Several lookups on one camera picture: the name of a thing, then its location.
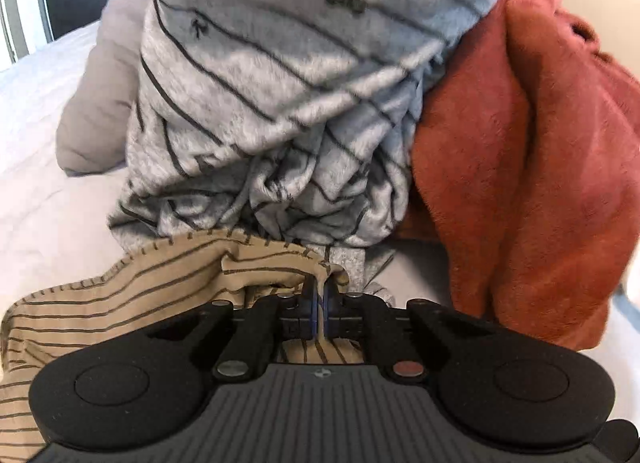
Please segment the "white bed sheet mattress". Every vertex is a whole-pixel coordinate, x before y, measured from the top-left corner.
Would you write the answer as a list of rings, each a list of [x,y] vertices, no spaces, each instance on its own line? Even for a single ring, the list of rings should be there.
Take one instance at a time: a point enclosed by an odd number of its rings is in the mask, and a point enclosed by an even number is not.
[[[106,218],[126,169],[70,177],[55,157],[58,121],[98,27],[73,30],[1,71],[1,316],[27,294],[102,275],[124,255]],[[400,242],[393,249],[374,281],[396,305],[411,297],[450,301],[441,247]],[[614,303],[602,343],[586,353],[610,372],[626,407],[639,401],[639,331]]]

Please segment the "tan striped shirt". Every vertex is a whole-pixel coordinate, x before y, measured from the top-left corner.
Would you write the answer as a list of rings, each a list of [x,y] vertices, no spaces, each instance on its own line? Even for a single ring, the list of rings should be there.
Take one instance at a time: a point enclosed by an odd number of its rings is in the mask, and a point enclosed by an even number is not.
[[[298,294],[307,279],[352,288],[346,261],[325,247],[208,230],[157,240],[97,278],[23,297],[1,323],[2,461],[25,462],[43,447],[28,389],[53,360],[209,301],[245,309],[264,296]]]

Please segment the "grey striped garment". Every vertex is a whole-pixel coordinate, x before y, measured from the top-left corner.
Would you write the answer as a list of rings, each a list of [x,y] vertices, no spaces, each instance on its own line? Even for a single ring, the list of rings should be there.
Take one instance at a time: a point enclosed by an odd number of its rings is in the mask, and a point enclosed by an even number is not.
[[[151,0],[122,247],[238,228],[361,291],[404,218],[424,94],[497,0]]]

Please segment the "grey pillow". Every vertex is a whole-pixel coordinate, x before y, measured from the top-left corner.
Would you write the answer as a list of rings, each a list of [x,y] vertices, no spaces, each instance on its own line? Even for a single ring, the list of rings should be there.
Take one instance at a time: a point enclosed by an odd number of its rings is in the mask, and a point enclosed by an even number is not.
[[[108,0],[96,44],[56,131],[58,166],[70,176],[101,174],[125,162],[136,100],[145,10],[151,0]]]

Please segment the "rust red fleece blanket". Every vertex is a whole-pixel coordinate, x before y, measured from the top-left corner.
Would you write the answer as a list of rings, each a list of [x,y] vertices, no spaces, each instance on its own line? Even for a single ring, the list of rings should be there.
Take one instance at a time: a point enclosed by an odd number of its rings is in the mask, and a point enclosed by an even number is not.
[[[498,0],[424,99],[397,229],[454,308],[596,347],[639,238],[639,85],[560,0]]]

